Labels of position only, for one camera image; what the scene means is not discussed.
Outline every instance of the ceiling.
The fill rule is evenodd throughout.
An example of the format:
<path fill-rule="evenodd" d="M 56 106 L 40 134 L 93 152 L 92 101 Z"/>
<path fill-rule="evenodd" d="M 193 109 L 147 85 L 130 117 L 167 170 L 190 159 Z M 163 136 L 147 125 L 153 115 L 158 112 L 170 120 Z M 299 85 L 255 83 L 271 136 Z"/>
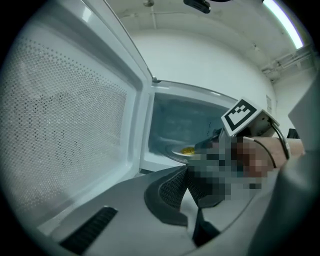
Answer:
<path fill-rule="evenodd" d="M 129 33 L 173 29 L 210 37 L 233 48 L 253 62 L 271 80 L 314 67 L 312 40 L 294 14 L 282 8 L 297 28 L 304 47 L 295 49 L 291 38 L 261 0 L 213 2 L 204 14 L 183 0 L 107 0 Z"/>

